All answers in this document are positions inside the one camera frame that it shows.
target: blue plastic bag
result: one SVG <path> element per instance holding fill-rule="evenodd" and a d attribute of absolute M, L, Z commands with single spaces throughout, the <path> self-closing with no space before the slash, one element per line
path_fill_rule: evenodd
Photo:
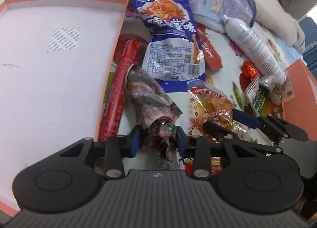
<path fill-rule="evenodd" d="M 189 4 L 196 22 L 220 33 L 225 33 L 224 15 L 243 20 L 250 28 L 256 17 L 254 0 L 189 0 Z"/>
<path fill-rule="evenodd" d="M 187 81 L 205 80 L 205 61 L 188 0 L 132 0 L 152 39 L 142 68 L 165 92 L 187 91 Z"/>

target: nutrition label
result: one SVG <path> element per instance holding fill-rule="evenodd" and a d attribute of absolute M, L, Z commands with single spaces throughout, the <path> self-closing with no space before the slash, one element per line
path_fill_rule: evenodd
<path fill-rule="evenodd" d="M 199 64 L 193 64 L 194 43 L 179 38 L 150 42 L 142 68 L 160 80 L 186 81 L 204 73 Z"/>

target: red packaging strip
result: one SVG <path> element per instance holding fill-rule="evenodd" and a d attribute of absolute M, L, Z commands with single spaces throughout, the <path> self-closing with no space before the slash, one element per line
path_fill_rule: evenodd
<path fill-rule="evenodd" d="M 185 159 L 185 170 L 188 176 L 191 175 L 191 171 L 193 168 L 193 159 Z M 212 174 L 220 174 L 222 171 L 221 163 L 220 163 L 220 157 L 211 157 L 211 173 Z"/>
<path fill-rule="evenodd" d="M 135 63 L 137 43 L 128 40 L 120 58 L 99 130 L 99 141 L 117 135 L 124 103 L 124 84 L 128 69 Z"/>
<path fill-rule="evenodd" d="M 199 25 L 198 35 L 201 42 L 201 49 L 203 51 L 203 56 L 210 67 L 211 70 L 217 71 L 222 68 L 221 58 L 219 54 L 216 52 L 214 47 L 211 45 L 209 39 L 204 35 L 204 33 L 200 30 Z"/>

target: metal screw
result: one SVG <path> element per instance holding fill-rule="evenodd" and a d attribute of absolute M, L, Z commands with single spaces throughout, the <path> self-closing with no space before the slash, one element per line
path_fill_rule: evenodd
<path fill-rule="evenodd" d="M 118 169 L 111 169 L 111 170 L 108 170 L 108 171 L 106 172 L 106 175 L 107 175 L 108 177 L 111 177 L 111 178 L 120 177 L 121 174 L 122 174 L 122 172 L 121 172 L 120 170 L 118 170 Z"/>
<path fill-rule="evenodd" d="M 209 172 L 205 169 L 197 169 L 194 171 L 194 175 L 198 178 L 205 178 L 209 176 Z"/>
<path fill-rule="evenodd" d="M 226 139 L 233 139 L 233 136 L 232 136 L 232 134 L 227 134 L 226 136 L 224 136 L 224 138 L 226 138 Z"/>

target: blue chair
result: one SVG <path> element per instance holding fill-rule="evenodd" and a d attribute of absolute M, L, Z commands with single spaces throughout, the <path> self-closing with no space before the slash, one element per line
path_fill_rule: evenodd
<path fill-rule="evenodd" d="M 305 33 L 306 49 L 303 54 L 308 69 L 317 79 L 317 25 L 311 17 L 306 17 L 299 22 Z"/>

